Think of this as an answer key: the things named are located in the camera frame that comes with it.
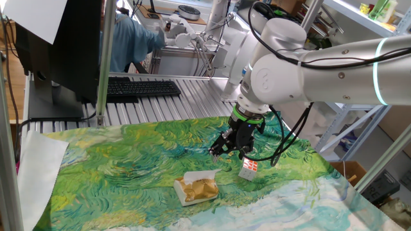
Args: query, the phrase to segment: metal table surface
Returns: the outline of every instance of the metal table surface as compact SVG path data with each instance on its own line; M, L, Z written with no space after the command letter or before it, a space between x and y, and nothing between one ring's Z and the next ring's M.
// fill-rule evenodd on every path
M132 81L172 80L179 89L179 96L141 97L138 103L107 103L105 126L139 124L146 122L195 119L214 116L229 116L235 103L224 103L209 84L206 77L163 76L151 74L111 73L110 76L128 76ZM213 78L227 81L226 78ZM28 80L24 100L24 120L28 118ZM96 109L90 104L83 105L85 117ZM60 132L76 128L95 127L96 118L84 122L53 121L31 122L23 128L22 139L28 130L40 133Z

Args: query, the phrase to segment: blue shirt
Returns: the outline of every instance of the blue shirt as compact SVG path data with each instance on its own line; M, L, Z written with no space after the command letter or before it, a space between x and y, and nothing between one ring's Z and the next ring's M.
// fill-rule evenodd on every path
M164 37L158 36L129 16L118 13L116 20L126 17L114 25L111 51L111 72L124 72L129 63L138 63L154 49L164 47Z

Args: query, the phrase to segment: bottle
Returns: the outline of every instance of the bottle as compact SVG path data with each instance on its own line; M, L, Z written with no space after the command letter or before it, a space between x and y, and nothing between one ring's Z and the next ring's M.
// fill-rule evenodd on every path
M396 6L398 5L396 0L389 0L387 5L381 11L380 16L377 17L377 20L382 23L387 23L390 20L391 15L394 13Z
M374 6L374 9L372 9L371 13L368 15L368 18L376 20L389 1L390 0L378 0L377 4Z

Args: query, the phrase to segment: red and white box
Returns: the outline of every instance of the red and white box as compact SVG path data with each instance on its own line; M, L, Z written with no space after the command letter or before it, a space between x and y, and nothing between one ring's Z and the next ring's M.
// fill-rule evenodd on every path
M252 181L254 175L257 172L257 162L243 158L243 167L241 168L239 177L242 177L246 180Z

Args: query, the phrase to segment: computer monitor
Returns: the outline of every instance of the computer monitor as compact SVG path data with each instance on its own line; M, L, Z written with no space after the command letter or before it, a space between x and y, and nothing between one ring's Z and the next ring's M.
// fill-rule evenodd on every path
M30 82L29 118L83 117L100 73L101 0L67 1L53 45L16 24L16 50ZM52 87L52 81L60 84Z

